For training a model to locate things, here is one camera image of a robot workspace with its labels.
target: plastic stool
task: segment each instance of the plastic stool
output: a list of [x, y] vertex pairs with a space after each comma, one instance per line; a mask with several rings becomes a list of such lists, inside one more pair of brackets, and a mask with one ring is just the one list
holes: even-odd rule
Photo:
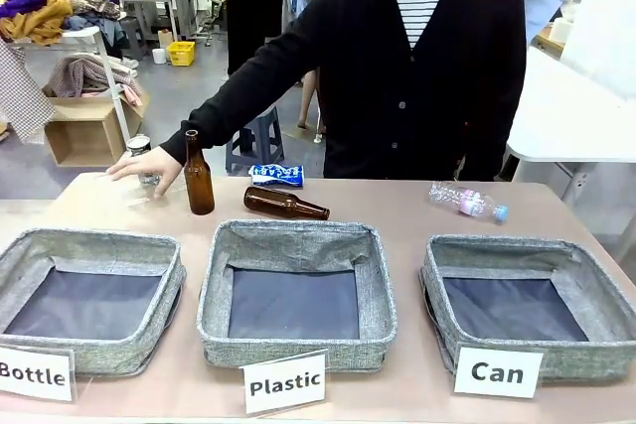
[[[274, 136], [269, 136], [269, 126], [273, 126]], [[251, 152], [245, 148], [245, 138], [249, 143], [255, 143], [256, 151]], [[235, 149], [240, 147], [241, 154], [236, 155]], [[280, 135], [280, 123], [278, 122], [278, 110], [271, 106], [260, 116], [250, 121], [247, 126], [240, 129], [239, 139], [234, 137], [226, 145], [226, 171], [232, 172], [233, 164], [252, 166], [254, 164], [271, 164], [285, 159], [282, 148], [282, 136]]]
[[143, 36], [139, 21], [134, 17], [127, 17], [119, 21], [121, 24], [121, 30], [123, 30], [128, 37], [129, 48], [124, 49], [125, 55], [136, 60], [143, 59], [144, 55], [148, 53], [148, 47], [146, 46], [146, 39]]

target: man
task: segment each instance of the man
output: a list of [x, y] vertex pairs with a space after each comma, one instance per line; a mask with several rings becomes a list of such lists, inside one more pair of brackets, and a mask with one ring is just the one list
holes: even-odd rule
[[162, 195], [186, 130], [224, 145], [318, 67], [326, 178], [449, 180], [465, 156], [461, 179], [492, 181], [524, 81], [524, 0], [313, 0], [180, 131], [108, 173], [157, 173]]

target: upright brown bottle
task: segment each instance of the upright brown bottle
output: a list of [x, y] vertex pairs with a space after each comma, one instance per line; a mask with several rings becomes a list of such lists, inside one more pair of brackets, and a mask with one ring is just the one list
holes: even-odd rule
[[184, 175], [188, 186], [190, 210], [196, 215], [205, 215], [215, 209], [215, 195], [212, 192], [210, 167], [203, 159], [198, 136], [199, 132], [194, 129], [186, 131], [187, 161]]
[[315, 218], [327, 220], [329, 210], [321, 208], [297, 196], [271, 189], [250, 186], [245, 191], [243, 203], [253, 211], [270, 213], [285, 218]]

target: yellow basket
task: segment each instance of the yellow basket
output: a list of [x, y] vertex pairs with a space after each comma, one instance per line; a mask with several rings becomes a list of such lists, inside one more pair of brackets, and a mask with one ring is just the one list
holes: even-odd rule
[[168, 46], [168, 55], [175, 67], [189, 67], [195, 60], [195, 43], [173, 42]]

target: label card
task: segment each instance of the label card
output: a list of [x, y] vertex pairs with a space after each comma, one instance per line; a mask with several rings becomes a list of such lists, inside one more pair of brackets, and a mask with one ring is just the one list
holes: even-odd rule
[[252, 364], [242, 372], [247, 414], [325, 399], [323, 353]]
[[72, 401], [71, 383], [71, 359], [67, 355], [0, 348], [0, 391]]
[[455, 392], [533, 398], [543, 358], [543, 353], [462, 348]]

